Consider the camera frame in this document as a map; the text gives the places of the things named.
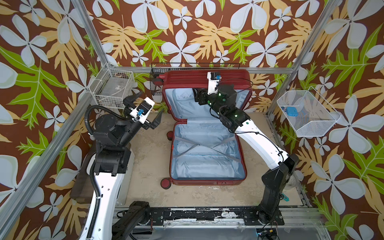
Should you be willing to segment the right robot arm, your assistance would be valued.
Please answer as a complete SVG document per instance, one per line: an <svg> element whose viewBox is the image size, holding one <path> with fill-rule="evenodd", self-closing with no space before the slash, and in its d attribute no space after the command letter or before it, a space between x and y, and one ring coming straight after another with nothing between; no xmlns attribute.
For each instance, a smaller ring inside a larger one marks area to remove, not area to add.
<svg viewBox="0 0 384 240"><path fill-rule="evenodd" d="M163 95L176 120L168 133L172 141L169 183L184 186L238 185L247 177L245 141L262 158L268 171L258 205L261 223L273 222L282 191L298 157L271 141L247 115L243 106L251 96L244 84L218 87L163 87Z"/></svg>

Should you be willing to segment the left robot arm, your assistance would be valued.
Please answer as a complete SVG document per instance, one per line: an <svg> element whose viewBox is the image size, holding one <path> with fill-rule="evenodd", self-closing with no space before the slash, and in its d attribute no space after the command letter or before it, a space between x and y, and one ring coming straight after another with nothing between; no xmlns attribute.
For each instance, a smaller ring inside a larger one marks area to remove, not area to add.
<svg viewBox="0 0 384 240"><path fill-rule="evenodd" d="M136 201L113 223L118 193L132 155L127 145L140 129L155 129L162 117L158 115L153 123L148 121L155 102L145 98L136 106L134 102L140 95L123 100L123 116L101 105L90 106L85 112L85 126L95 138L96 153L89 172L94 193L81 240L125 240L138 224L150 220L149 203Z"/></svg>

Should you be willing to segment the red hard-shell suitcase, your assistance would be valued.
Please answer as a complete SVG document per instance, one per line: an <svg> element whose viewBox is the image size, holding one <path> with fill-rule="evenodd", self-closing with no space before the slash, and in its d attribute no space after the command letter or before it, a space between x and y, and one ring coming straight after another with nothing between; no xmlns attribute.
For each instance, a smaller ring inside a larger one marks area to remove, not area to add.
<svg viewBox="0 0 384 240"><path fill-rule="evenodd" d="M234 85L236 107L244 109L252 95L249 73L245 70L219 71L221 85ZM160 94L175 120L171 141L170 176L161 187L233 186L247 177L240 139L220 122L207 105L195 102L193 88L208 89L207 71L169 71Z"/></svg>

